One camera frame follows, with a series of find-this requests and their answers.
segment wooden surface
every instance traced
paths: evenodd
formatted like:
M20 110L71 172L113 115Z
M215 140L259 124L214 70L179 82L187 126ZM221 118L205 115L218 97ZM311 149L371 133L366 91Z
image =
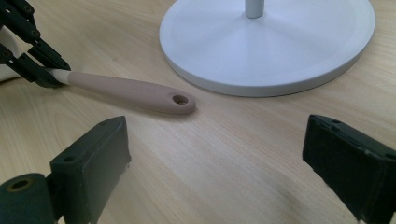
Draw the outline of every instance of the wooden surface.
M311 91L241 98L192 86L167 64L159 27L174 0L30 1L42 37L79 72L189 92L188 116L74 87L0 84L0 182L49 162L104 119L125 116L132 163L99 223L356 223L302 161L307 118L349 124L396 148L396 4L373 0L375 35L344 75Z

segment stand base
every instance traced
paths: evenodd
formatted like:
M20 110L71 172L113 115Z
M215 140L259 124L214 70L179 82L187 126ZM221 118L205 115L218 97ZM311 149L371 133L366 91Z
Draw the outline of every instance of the stand base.
M375 28L368 0L268 0L249 19L243 0L177 0L160 41L189 82L237 96L306 91L343 74Z

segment beige handle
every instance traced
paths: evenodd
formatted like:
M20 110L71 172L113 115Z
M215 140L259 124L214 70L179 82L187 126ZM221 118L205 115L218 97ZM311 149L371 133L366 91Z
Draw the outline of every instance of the beige handle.
M158 112L190 114L196 106L195 100L187 93L158 84L60 69L50 69L49 72L64 84L116 97Z

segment wood grain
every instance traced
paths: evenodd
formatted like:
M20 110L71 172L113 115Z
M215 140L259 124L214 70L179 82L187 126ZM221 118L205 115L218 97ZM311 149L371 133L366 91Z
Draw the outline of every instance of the wood grain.
M167 64L159 27L174 0L30 1L42 38L72 69L195 96L165 115L74 87L0 84L0 182L50 173L96 123L124 115L132 163L99 223L356 223L302 161L310 114L340 119L396 148L396 5L372 0L375 35L344 75L311 91L242 98L192 86Z

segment pink handle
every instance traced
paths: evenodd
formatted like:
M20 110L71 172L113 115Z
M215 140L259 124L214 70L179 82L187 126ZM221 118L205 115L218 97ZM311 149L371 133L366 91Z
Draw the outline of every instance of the pink handle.
M55 77L61 82L67 82L66 84L96 91L158 112L190 114L196 106L195 100L183 91L144 81L79 72L68 72L65 81Z

